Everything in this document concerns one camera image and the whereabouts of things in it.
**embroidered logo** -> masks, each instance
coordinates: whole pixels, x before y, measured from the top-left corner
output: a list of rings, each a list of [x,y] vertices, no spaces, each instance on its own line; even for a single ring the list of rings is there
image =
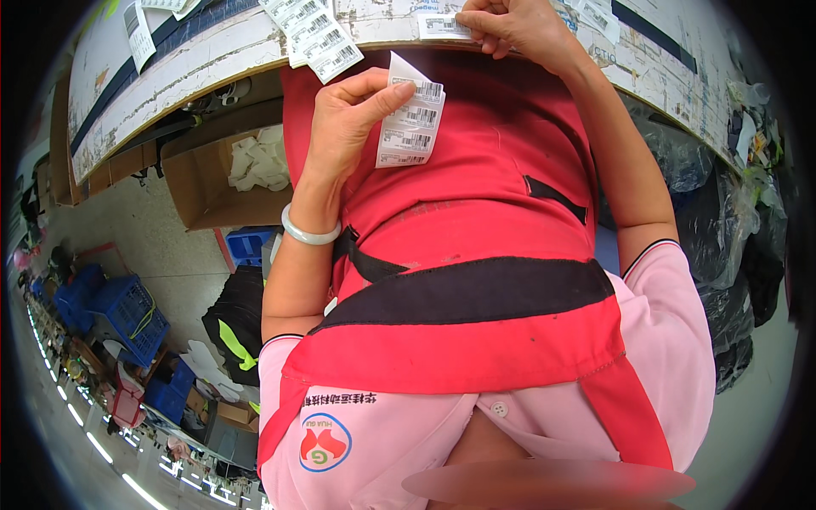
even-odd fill
[[[311,472],[328,471],[346,460],[352,449],[352,436],[337,418],[315,413],[300,425],[300,465]]]

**pink shirt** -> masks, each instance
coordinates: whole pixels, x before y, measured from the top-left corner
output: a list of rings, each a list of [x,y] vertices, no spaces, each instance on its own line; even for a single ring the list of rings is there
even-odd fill
[[[607,276],[627,357],[663,427],[674,468],[683,472],[706,435],[716,385],[688,262],[675,242],[661,241],[623,279]],[[277,410],[281,369],[299,340],[283,335],[261,351],[262,429]],[[620,460],[577,383],[433,396],[314,386],[263,467],[264,489],[273,506],[286,510],[424,510],[428,501],[405,492],[402,480],[445,463],[474,406],[534,457]]]

